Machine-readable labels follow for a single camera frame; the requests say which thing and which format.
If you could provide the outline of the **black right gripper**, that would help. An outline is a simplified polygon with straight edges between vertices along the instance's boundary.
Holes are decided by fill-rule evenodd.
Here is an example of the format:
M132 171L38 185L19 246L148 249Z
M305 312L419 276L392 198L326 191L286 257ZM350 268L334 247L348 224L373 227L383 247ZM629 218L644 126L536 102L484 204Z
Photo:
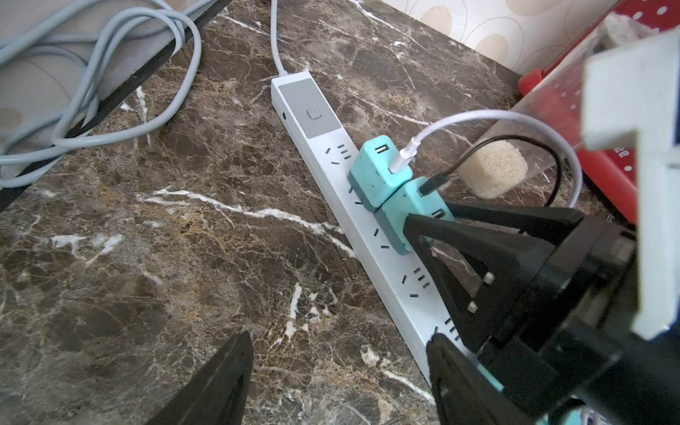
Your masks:
M610 421L679 421L679 324L653 338L643 307L637 235L572 208L446 202L456 218L410 214L404 234L429 271L460 340L524 414L577 395ZM432 252L445 244L475 271L470 294Z

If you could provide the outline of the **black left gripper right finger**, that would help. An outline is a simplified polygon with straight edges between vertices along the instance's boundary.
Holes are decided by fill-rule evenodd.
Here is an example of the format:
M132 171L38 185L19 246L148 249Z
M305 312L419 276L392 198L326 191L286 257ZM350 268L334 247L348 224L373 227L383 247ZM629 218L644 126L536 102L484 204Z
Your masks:
M430 383L442 424L532 424L442 334L426 345Z

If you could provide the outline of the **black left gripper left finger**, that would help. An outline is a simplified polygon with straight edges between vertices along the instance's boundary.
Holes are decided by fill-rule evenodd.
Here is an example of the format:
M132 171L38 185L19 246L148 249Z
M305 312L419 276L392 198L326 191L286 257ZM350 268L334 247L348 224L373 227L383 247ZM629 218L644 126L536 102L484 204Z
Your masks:
M150 424L240 424L253 371L249 332L232 336Z

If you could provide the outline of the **teal charger with white cable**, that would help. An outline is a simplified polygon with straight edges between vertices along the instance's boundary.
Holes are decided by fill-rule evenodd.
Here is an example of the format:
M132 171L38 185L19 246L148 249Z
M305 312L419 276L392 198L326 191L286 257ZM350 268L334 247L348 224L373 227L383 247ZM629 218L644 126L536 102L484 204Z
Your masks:
M476 368L497 391L504 390L504 386L482 364L478 364Z

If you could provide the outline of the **teal charger with black cable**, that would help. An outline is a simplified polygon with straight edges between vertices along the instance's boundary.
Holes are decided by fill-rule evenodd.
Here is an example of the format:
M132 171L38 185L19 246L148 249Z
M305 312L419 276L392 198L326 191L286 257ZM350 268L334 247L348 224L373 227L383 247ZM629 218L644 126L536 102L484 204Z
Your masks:
M482 199L497 198L526 180L529 165L519 148L515 147L515 141L538 148L554 160L557 168L556 182L551 196L545 202L547 206L552 205L561 187L563 173L563 162L558 152L547 143L528 136L490 137L468 148L453 166L435 175L432 178L432 193L424 196L420 193L421 186L429 180L418 177L397 189L377 209L375 217L394 250L400 255L407 255L414 250L404 233L406 219L410 214L444 221L455 220L438 193L438 189L449 181L451 175L458 175Z

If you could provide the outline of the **white power strip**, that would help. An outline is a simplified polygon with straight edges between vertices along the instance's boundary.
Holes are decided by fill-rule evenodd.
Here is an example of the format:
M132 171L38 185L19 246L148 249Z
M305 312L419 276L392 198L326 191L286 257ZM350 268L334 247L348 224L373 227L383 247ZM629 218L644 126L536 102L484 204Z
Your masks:
M274 78L271 98L421 373L430 374L426 345L435 334L469 357L430 273L415 254L397 253L350 184L359 150L313 76L300 72Z

